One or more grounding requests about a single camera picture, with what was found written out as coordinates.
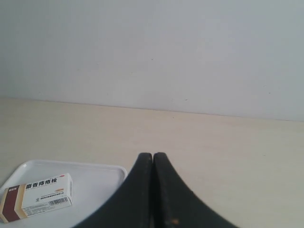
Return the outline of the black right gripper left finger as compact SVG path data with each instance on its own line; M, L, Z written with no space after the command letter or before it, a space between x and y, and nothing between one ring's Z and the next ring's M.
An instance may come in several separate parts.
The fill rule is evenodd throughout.
M140 153L116 192L76 228L148 228L152 155Z

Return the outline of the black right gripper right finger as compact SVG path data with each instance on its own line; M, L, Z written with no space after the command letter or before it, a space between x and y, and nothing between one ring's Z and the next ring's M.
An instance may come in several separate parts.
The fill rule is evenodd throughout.
M167 154L153 156L153 222L155 228L232 228L186 185Z

